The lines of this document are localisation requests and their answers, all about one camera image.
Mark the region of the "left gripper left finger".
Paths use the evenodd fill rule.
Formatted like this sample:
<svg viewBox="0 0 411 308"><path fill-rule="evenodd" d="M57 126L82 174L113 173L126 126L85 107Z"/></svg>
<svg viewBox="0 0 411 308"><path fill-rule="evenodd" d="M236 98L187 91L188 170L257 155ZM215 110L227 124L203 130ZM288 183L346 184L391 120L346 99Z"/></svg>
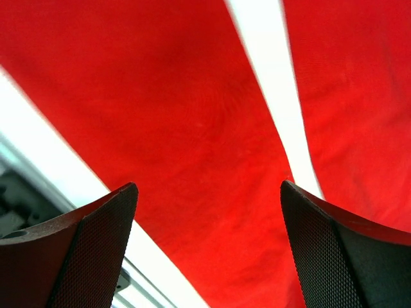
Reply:
<svg viewBox="0 0 411 308"><path fill-rule="evenodd" d="M136 211L129 183L1 239L1 307L110 307Z"/></svg>

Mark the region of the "red trousers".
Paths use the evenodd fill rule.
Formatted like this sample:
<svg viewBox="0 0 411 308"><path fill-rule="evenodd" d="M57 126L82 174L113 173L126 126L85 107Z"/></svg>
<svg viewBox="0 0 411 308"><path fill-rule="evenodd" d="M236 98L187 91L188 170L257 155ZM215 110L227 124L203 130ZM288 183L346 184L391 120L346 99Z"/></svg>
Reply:
<svg viewBox="0 0 411 308"><path fill-rule="evenodd" d="M410 230L410 2L2 1L1 65L211 307L303 307L279 187Z"/></svg>

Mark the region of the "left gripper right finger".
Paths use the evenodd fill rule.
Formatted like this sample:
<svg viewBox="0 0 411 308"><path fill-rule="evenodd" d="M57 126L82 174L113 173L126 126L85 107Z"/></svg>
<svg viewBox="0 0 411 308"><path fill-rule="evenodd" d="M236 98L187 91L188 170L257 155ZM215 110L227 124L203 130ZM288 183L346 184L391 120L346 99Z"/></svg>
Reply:
<svg viewBox="0 0 411 308"><path fill-rule="evenodd" d="M306 307L410 307L410 233L301 189L280 188Z"/></svg>

